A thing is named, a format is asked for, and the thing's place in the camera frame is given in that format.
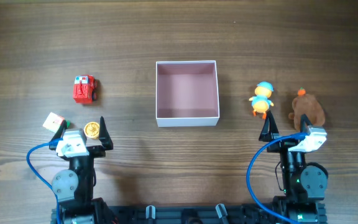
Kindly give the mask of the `yellow duck toy blue hat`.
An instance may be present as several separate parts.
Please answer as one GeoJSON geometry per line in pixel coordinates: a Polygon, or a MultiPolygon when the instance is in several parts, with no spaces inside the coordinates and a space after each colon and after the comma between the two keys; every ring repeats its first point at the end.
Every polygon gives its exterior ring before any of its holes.
{"type": "Polygon", "coordinates": [[[262,114],[262,119],[266,119],[267,111],[274,103],[270,100],[273,93],[273,85],[269,82],[260,82],[255,88],[255,96],[249,98],[251,106],[253,108],[253,115],[257,116],[257,113],[262,114]]]}

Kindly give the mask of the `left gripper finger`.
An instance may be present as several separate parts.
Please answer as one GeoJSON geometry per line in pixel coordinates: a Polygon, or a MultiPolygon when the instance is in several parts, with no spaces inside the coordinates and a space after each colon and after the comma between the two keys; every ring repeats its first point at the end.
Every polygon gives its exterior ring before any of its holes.
{"type": "Polygon", "coordinates": [[[51,139],[50,143],[57,142],[59,139],[61,139],[63,136],[63,133],[66,129],[67,129],[67,122],[65,120],[63,120],[60,127],[58,128],[57,132],[51,139]]]}
{"type": "Polygon", "coordinates": [[[108,133],[106,123],[103,117],[99,120],[99,141],[104,147],[105,151],[113,150],[113,142],[108,133]]]}

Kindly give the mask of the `multicolour puzzle cube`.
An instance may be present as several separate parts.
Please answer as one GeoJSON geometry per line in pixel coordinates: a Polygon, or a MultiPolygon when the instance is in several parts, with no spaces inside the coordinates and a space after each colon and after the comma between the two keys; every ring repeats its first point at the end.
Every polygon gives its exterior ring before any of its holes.
{"type": "Polygon", "coordinates": [[[53,112],[50,112],[43,123],[43,127],[53,133],[56,133],[64,120],[65,120],[64,117],[59,116],[53,112]]]}

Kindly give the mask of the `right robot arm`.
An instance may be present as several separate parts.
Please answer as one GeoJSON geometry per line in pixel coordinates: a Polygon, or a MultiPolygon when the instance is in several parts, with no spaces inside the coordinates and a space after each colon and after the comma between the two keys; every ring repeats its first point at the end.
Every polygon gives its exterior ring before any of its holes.
{"type": "Polygon", "coordinates": [[[328,186],[328,172],[316,162],[306,162],[309,152],[319,149],[326,141],[327,133],[321,126],[314,126],[307,115],[301,115],[300,133],[304,139],[283,139],[278,132],[272,112],[267,113],[259,140],[272,142],[267,152],[280,155],[279,168],[282,171],[280,190],[284,196],[273,198],[271,210],[281,218],[269,216],[271,223],[287,223],[289,219],[296,223],[328,222],[325,205],[321,203],[328,186]]]}

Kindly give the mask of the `brown plush capybara with orange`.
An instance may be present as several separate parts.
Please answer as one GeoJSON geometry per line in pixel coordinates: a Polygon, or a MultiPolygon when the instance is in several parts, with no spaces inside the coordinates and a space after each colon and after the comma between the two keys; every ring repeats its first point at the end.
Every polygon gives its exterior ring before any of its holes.
{"type": "Polygon", "coordinates": [[[298,96],[292,101],[293,112],[288,118],[293,120],[294,128],[301,131],[301,116],[307,115],[312,125],[322,126],[326,117],[324,110],[314,95],[308,94],[304,88],[298,90],[298,96]]]}

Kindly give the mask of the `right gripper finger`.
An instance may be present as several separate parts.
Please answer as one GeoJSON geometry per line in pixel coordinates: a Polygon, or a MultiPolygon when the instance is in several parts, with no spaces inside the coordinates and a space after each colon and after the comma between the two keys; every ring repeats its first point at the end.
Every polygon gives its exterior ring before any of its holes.
{"type": "Polygon", "coordinates": [[[300,132],[305,133],[306,128],[311,125],[311,121],[308,119],[306,114],[301,115],[300,119],[300,132]]]}
{"type": "Polygon", "coordinates": [[[259,141],[271,142],[279,138],[279,131],[271,111],[266,112],[265,123],[261,130],[259,141]]]}

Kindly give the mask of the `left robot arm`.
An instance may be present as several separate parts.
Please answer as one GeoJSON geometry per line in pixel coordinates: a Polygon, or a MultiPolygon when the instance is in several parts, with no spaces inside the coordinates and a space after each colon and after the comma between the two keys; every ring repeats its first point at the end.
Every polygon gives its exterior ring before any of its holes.
{"type": "Polygon", "coordinates": [[[85,130],[68,131],[66,121],[51,139],[49,149],[69,162],[69,168],[56,173],[51,183],[58,203],[52,210],[51,224],[119,222],[102,198],[93,197],[96,186],[94,160],[105,157],[106,151],[113,149],[103,117],[99,120],[98,139],[100,145],[87,146],[85,130]]]}

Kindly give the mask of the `red toy fire truck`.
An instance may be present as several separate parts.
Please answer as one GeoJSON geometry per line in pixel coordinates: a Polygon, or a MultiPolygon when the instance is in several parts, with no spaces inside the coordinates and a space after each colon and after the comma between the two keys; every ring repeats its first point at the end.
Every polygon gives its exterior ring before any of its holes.
{"type": "Polygon", "coordinates": [[[79,75],[75,77],[73,86],[73,99],[78,104],[92,104],[96,100],[98,81],[92,75],[79,75]]]}

